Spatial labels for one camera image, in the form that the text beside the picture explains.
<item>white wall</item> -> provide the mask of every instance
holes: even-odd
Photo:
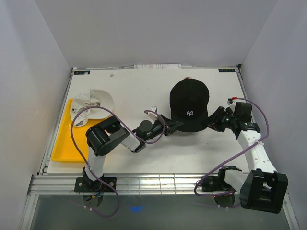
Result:
[[[268,116],[266,149],[289,179],[300,228],[307,229],[307,2],[278,0],[243,63],[248,97]]]
[[[0,229],[18,229],[70,67],[34,0],[0,0]]]
[[[72,67],[243,63],[277,0],[35,0]]]

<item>metal frame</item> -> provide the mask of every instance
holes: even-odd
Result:
[[[196,66],[181,66],[182,69],[195,69],[195,68],[208,68],[208,67],[196,67]],[[247,98],[247,94],[244,88],[243,79],[238,67],[231,67],[236,70],[238,80],[241,85],[243,95]],[[87,69],[133,69],[132,66],[127,67],[110,67],[110,68],[87,68]],[[59,129],[60,120],[65,107],[65,101],[68,94],[68,90],[71,84],[73,72],[76,70],[84,70],[72,68],[70,81],[67,85],[61,109],[56,120],[53,132],[48,140],[47,148],[44,154],[44,158],[40,167],[40,171],[37,176],[33,176],[30,182],[27,202],[24,210],[24,218],[21,222],[20,229],[30,229],[31,223],[34,217],[37,201],[39,195],[78,195],[75,193],[74,186],[77,177],[80,174],[74,175],[48,175],[47,167],[50,161],[53,145],[56,140],[56,135]],[[154,175],[116,175],[106,174],[105,176],[117,177],[117,191],[120,195],[167,195],[167,194],[194,194],[195,183],[203,176],[203,174],[154,174]],[[298,230],[299,226],[296,221],[290,200],[289,194],[286,195],[283,209],[291,230]]]

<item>white tabletop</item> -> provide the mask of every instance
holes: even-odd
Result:
[[[243,97],[237,74],[219,73],[218,69],[91,70],[89,75],[73,75],[66,103],[87,89],[108,91],[114,99],[114,112],[134,129],[142,120],[149,119],[143,111],[153,105],[158,107],[160,114],[170,118],[169,92],[185,77],[201,80],[207,85],[209,115],[218,106],[226,107],[228,98]],[[170,137],[162,137],[156,144],[147,145],[137,154],[119,145],[106,156],[104,173],[206,173],[241,150],[230,130],[224,133],[211,129],[198,133],[178,131]],[[245,156],[228,165],[236,165],[248,172]],[[81,173],[83,166],[50,160],[47,173]]]

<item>cap brim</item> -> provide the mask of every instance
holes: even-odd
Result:
[[[194,118],[193,120],[184,119],[180,116],[177,116],[171,110],[172,120],[183,122],[184,125],[180,126],[177,130],[186,133],[195,133],[204,130],[207,125],[204,122],[208,118],[208,110],[205,108],[205,111],[199,116]]]

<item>purple cable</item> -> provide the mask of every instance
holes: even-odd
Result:
[[[247,147],[245,150],[241,151],[240,153],[238,153],[237,155],[225,160],[224,162],[220,163],[218,166],[216,166],[215,168],[213,168],[212,170],[210,170],[206,175],[204,175],[197,183],[196,183],[196,186],[194,187],[194,193],[198,196],[222,196],[222,195],[226,195],[226,194],[229,194],[229,193],[232,193],[231,191],[230,192],[223,192],[223,193],[217,193],[217,194],[200,194],[197,192],[197,188],[200,186],[200,184],[203,182],[204,179],[206,179],[210,174],[212,174],[214,171],[218,170],[219,168],[221,168],[223,165],[227,164],[228,162],[232,161],[233,159],[243,155],[244,153],[246,153],[247,151],[251,150],[253,147],[255,147],[256,145],[258,145],[259,142],[263,141],[264,139],[266,139],[269,134],[270,134],[270,128],[269,128],[269,122],[268,122],[268,119],[265,115],[265,113],[263,112],[263,110],[257,105],[255,104],[254,102],[248,100],[248,99],[245,99],[245,98],[240,98],[240,97],[233,97],[232,98],[233,100],[245,100],[251,104],[253,104],[254,106],[256,106],[259,111],[262,113],[263,117],[264,117],[264,120],[265,120],[265,124],[266,124],[266,127],[267,127],[267,133],[264,137],[260,138],[258,140],[258,142],[255,142],[254,144],[252,144],[251,146]]]
[[[76,143],[76,141],[75,141],[75,139],[74,139],[74,137],[73,137],[73,131],[72,131],[72,129],[73,129],[73,124],[75,123],[77,117],[80,116],[80,114],[83,113],[84,111],[86,111],[86,110],[88,110],[88,109],[92,109],[92,108],[103,109],[103,110],[106,110],[107,112],[111,113],[113,116],[115,116],[115,117],[120,121],[120,123],[121,123],[121,124],[122,124],[132,135],[134,135],[139,141],[142,141],[142,142],[144,142],[144,143],[146,143],[146,144],[154,144],[154,143],[156,143],[158,140],[160,140],[160,138],[161,138],[161,137],[163,136],[163,134],[164,134],[166,125],[165,125],[164,119],[163,119],[158,113],[153,112],[153,111],[151,111],[151,110],[145,110],[145,111],[144,111],[145,113],[153,113],[153,114],[156,114],[156,115],[157,115],[158,117],[160,117],[160,118],[162,119],[162,121],[163,121],[163,130],[162,130],[161,135],[160,135],[155,141],[147,142],[147,141],[144,141],[143,139],[141,139],[140,137],[136,136],[136,135],[128,128],[128,126],[126,126],[126,125],[122,122],[122,120],[119,119],[119,117],[117,117],[112,111],[110,111],[110,110],[108,110],[108,109],[106,109],[106,108],[100,107],[100,106],[89,106],[89,107],[86,107],[86,108],[82,109],[80,112],[78,112],[77,115],[76,115],[76,116],[74,117],[74,119],[72,120],[72,122],[71,122],[71,139],[72,139],[72,142],[73,142],[74,146],[76,147],[77,151],[80,153],[80,155],[81,155],[81,157],[83,158],[85,164],[89,167],[89,171],[90,171],[90,173],[93,175],[93,177],[95,177],[96,180],[98,180],[99,182],[101,182],[101,183],[104,184],[105,186],[108,186],[110,189],[112,189],[113,192],[116,194],[116,197],[117,197],[117,200],[118,200],[117,207],[116,207],[115,211],[114,211],[112,214],[106,215],[106,214],[103,214],[103,213],[99,212],[98,210],[96,210],[96,209],[94,209],[94,208],[92,208],[91,210],[94,211],[95,213],[99,214],[99,215],[102,216],[102,217],[111,217],[111,216],[115,215],[115,214],[117,213],[118,209],[119,209],[119,196],[118,196],[118,193],[117,193],[117,191],[116,191],[112,186],[110,186],[108,183],[102,181],[101,179],[99,179],[99,178],[94,174],[94,172],[93,172],[93,171],[91,170],[91,168],[90,168],[90,165],[89,165],[87,159],[85,158],[85,156],[83,155],[83,153],[82,153],[81,150],[79,149],[79,147],[78,147],[78,145],[77,145],[77,143]]]

